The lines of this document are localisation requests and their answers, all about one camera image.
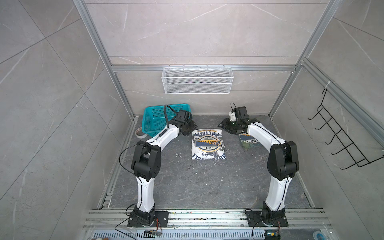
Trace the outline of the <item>green tank top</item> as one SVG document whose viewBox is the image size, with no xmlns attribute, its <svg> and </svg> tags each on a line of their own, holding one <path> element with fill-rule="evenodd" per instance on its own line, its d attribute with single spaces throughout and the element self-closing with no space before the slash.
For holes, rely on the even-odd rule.
<svg viewBox="0 0 384 240">
<path fill-rule="evenodd" d="M 259 144 L 259 141 L 249 134 L 240 134 L 239 138 L 245 149 L 254 148 Z"/>
</svg>

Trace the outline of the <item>teal plastic basket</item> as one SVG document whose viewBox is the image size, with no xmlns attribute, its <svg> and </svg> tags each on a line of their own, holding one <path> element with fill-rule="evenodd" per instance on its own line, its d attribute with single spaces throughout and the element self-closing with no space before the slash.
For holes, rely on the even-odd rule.
<svg viewBox="0 0 384 240">
<path fill-rule="evenodd" d="M 179 110 L 192 112 L 191 107 L 188 104 L 175 104 L 175 105 L 170 105 L 170 107 L 174 109 L 176 113 Z M 166 109 L 166 113 L 167 113 L 168 120 L 171 120 L 176 115 L 169 108 Z M 143 115 L 143 122 L 142 122 L 143 133 L 149 135 L 150 137 L 154 137 L 161 130 L 163 130 L 165 126 L 166 126 L 166 118 L 164 114 L 164 105 L 147 107 L 145 109 L 145 112 Z"/>
</svg>

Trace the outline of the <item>white tank top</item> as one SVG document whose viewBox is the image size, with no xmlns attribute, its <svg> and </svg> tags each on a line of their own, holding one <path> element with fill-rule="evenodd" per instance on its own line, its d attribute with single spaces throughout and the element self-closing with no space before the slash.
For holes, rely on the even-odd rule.
<svg viewBox="0 0 384 240">
<path fill-rule="evenodd" d="M 192 137 L 192 160 L 226 159 L 222 130 L 194 130 Z"/>
</svg>

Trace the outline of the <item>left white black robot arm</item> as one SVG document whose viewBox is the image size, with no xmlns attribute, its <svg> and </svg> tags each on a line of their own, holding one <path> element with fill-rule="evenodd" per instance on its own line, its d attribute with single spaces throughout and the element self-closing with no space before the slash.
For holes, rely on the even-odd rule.
<svg viewBox="0 0 384 240">
<path fill-rule="evenodd" d="M 180 134 L 189 136 L 197 128 L 192 113 L 186 110 L 174 112 L 165 127 L 153 138 L 139 141 L 135 146 L 131 169 L 138 182 L 138 203 L 133 213 L 143 226 L 151 226 L 155 221 L 154 183 L 161 169 L 162 150 Z"/>
</svg>

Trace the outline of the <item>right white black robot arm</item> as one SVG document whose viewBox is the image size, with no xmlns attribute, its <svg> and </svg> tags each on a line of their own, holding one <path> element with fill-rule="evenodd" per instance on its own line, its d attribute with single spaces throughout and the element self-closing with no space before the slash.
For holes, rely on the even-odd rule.
<svg viewBox="0 0 384 240">
<path fill-rule="evenodd" d="M 276 136 L 257 119 L 250 119 L 246 107 L 233 108 L 218 126 L 232 135 L 248 134 L 268 150 L 267 170 L 271 181 L 260 221 L 272 227 L 285 217 L 288 188 L 300 168 L 297 145 Z"/>
</svg>

